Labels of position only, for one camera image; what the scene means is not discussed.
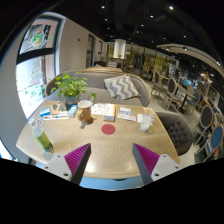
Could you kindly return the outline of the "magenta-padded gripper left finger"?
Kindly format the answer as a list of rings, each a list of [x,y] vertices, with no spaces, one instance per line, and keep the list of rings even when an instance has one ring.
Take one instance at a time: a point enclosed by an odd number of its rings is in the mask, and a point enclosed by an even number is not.
[[[66,155],[54,156],[43,170],[79,185],[90,155],[91,144],[87,143]]]

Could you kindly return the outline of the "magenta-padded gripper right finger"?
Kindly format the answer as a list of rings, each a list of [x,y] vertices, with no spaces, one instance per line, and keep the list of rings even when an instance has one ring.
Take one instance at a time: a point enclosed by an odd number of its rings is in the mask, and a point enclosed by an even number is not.
[[[133,144],[132,153],[144,185],[181,170],[181,167],[167,154],[158,155],[136,143]]]

